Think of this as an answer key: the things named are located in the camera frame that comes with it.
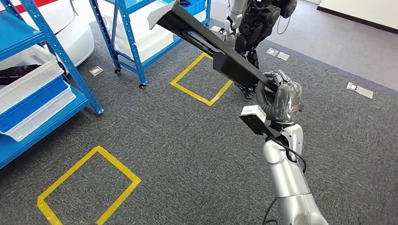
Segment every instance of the black cable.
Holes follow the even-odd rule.
[[[287,25],[286,25],[286,27],[285,27],[285,30],[284,30],[282,33],[279,33],[279,23],[281,22],[281,16],[279,17],[278,26],[276,27],[276,32],[277,32],[278,34],[283,34],[283,33],[285,33],[285,31],[287,30],[287,27],[289,26],[290,19],[291,19],[291,16],[289,17],[289,20],[288,20],[288,22],[287,22]]]
[[[255,1],[255,2],[254,2],[254,7],[256,8],[256,10],[262,11],[262,10],[264,10],[264,9],[266,9],[266,8],[268,7],[268,5],[265,5],[265,6],[263,6],[263,7],[259,7],[259,6],[257,5],[256,0],[254,0],[254,1]]]
[[[307,170],[307,163],[306,161],[303,159],[303,157],[298,154],[297,152],[293,151],[292,149],[290,149],[289,147],[287,147],[286,145],[282,144],[280,141],[278,141],[276,138],[272,137],[272,136],[268,136],[272,141],[274,141],[275,143],[279,144],[280,146],[282,146],[286,151],[291,152],[292,154],[294,154],[295,156],[297,156],[302,162],[303,162],[303,173],[306,172]],[[275,198],[272,203],[268,206],[267,212],[265,213],[264,219],[262,221],[262,225],[266,225],[270,222],[274,222],[276,223],[276,225],[278,225],[278,222],[274,219],[267,219],[268,213],[271,210],[272,206],[275,204],[277,198]]]
[[[275,222],[276,224],[278,224],[278,222],[276,220],[274,220],[274,219],[269,219],[269,220],[266,221],[268,213],[271,210],[272,206],[275,204],[275,202],[276,202],[276,198],[274,198],[272,203],[268,206],[267,212],[265,213],[264,219],[262,221],[262,225],[266,225],[267,223],[270,223],[270,222]]]
[[[253,4],[254,1],[255,1],[255,0],[249,0],[247,6],[246,6],[246,8],[245,8],[245,10],[243,11],[243,13],[246,13],[246,10]]]
[[[274,141],[275,143],[279,144],[280,146],[282,146],[282,148],[284,148],[286,151],[291,152],[293,155],[297,156],[301,161],[303,161],[303,173],[306,172],[307,170],[307,163],[306,161],[303,159],[303,157],[298,154],[297,152],[291,150],[289,147],[287,147],[286,145],[282,144],[280,141],[278,141],[276,138],[272,137],[272,136],[268,136],[272,141]]]
[[[248,100],[250,100],[250,99],[252,99],[253,97],[254,97],[254,95],[255,95],[255,91],[254,91],[254,89],[253,88],[244,88],[244,87],[242,87],[242,86],[240,86],[240,85],[238,85],[238,84],[236,84],[236,86],[240,89],[240,91],[243,93],[243,96],[246,98],[246,99],[248,99]]]

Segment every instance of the white car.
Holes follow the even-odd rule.
[[[22,7],[19,0],[11,0],[22,18],[31,27],[38,30],[36,24]],[[70,0],[34,0],[51,30],[77,67],[94,50],[94,37],[87,21],[75,13]]]

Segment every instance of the gray floor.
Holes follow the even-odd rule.
[[[134,73],[113,73],[96,24],[93,32],[95,50],[79,71],[105,112],[78,113],[0,170],[0,224],[48,224],[37,196],[96,145],[142,180],[107,225],[261,224],[274,196],[263,138],[238,117],[254,102],[231,86],[208,107],[171,86],[200,54],[187,43],[149,67],[148,87],[140,90]],[[270,46],[291,58],[265,54]],[[272,42],[259,46],[259,57],[263,70],[283,69],[303,85],[298,123],[305,132],[306,177],[325,218],[331,225],[397,224],[398,93]],[[88,70],[97,65],[104,72],[94,77]],[[205,61],[198,67],[181,84],[214,95],[225,78]],[[218,82],[210,82],[214,76]],[[374,99],[348,91],[349,81],[373,90]],[[128,184],[96,155],[46,201],[63,224],[93,224]]]
[[[212,1],[212,18],[223,21],[228,0]],[[316,10],[298,0],[287,31],[276,26],[268,40],[398,90],[398,35]],[[281,20],[279,32],[287,21]]]

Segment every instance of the car bumper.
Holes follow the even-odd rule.
[[[79,16],[56,35],[66,54],[77,67],[94,50],[94,37],[90,25]]]

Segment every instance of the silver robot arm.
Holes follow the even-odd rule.
[[[229,12],[224,20],[224,29],[227,34],[233,34],[240,26],[248,0],[229,0]]]
[[[259,82],[258,105],[244,107],[240,117],[254,133],[268,136],[263,153],[270,168],[282,225],[327,225],[308,188],[305,170],[297,161],[302,159],[304,139],[303,129],[294,123],[300,109],[301,86],[281,70],[264,74],[276,84],[275,94],[265,91],[264,84]],[[265,124],[266,120],[271,121],[270,125]]]

